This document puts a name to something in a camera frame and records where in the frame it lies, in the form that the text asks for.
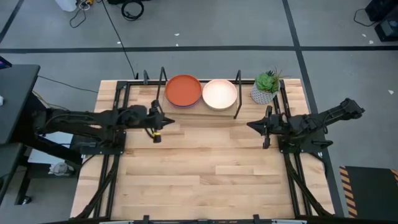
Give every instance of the orange plate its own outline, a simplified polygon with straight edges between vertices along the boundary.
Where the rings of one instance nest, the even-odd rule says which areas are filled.
[[[212,80],[203,87],[203,100],[214,110],[229,108],[237,97],[236,87],[228,80]]]
[[[199,80],[191,75],[177,75],[167,82],[166,98],[176,106],[190,106],[201,97]]]

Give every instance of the white geometric pot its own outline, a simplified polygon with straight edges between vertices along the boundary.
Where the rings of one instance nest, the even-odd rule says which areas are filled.
[[[270,93],[268,91],[261,91],[257,89],[256,82],[254,82],[253,87],[251,88],[251,98],[258,104],[268,104],[274,99],[276,95],[278,95],[278,91],[274,93]]]

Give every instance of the butcher block table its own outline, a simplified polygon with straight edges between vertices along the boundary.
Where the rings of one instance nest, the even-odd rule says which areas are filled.
[[[95,112],[112,109],[116,83],[101,82]],[[308,113],[300,80],[285,79],[285,86],[292,115]],[[275,136],[271,136],[270,148],[262,149],[264,138],[246,126],[263,118],[267,106],[251,99],[251,88],[242,85],[243,105],[237,119],[217,116],[217,112],[214,116],[166,114],[176,122],[161,130],[158,144],[144,130],[128,129],[112,220],[142,220],[144,215],[151,220],[250,219],[254,214],[293,218],[284,157]],[[155,85],[134,85],[129,105],[149,108],[156,92]],[[333,213],[323,164],[309,154],[301,154],[301,159],[308,188]],[[102,161],[103,156],[97,155],[82,168],[71,217],[78,215],[96,192]],[[302,196],[296,189],[303,214]],[[107,197],[105,192],[102,215]]]

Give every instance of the wooden table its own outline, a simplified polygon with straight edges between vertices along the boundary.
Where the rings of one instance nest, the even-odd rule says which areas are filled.
[[[96,112],[112,108],[116,82],[101,82]],[[300,80],[286,79],[285,84],[292,114],[308,113]],[[243,105],[236,120],[167,114],[176,123],[162,130],[159,144],[152,143],[143,130],[128,130],[112,220],[142,220],[143,215],[150,215],[151,220],[250,219],[254,214],[293,218],[284,159],[275,136],[271,147],[262,149],[264,138],[246,126],[264,117],[266,108],[253,102],[251,87],[243,85]],[[132,86],[129,104],[149,107],[156,90],[156,86]],[[301,158],[308,188],[333,213],[323,164],[308,154]],[[96,156],[82,168],[72,217],[96,192],[102,161],[102,156]],[[303,214],[302,197],[296,189]]]

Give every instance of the black desk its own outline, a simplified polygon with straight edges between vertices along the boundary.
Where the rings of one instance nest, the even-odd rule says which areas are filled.
[[[65,159],[76,170],[81,166],[80,153],[34,133],[32,115],[46,109],[32,93],[39,70],[38,65],[13,65],[0,70],[0,95],[4,98],[4,104],[0,106],[0,179],[6,175],[1,181],[0,204],[18,165],[28,168],[16,200],[16,204],[22,204],[31,173],[34,173],[30,169],[33,165],[28,164],[27,156],[24,156],[25,146]],[[42,170],[47,173],[48,166]]]

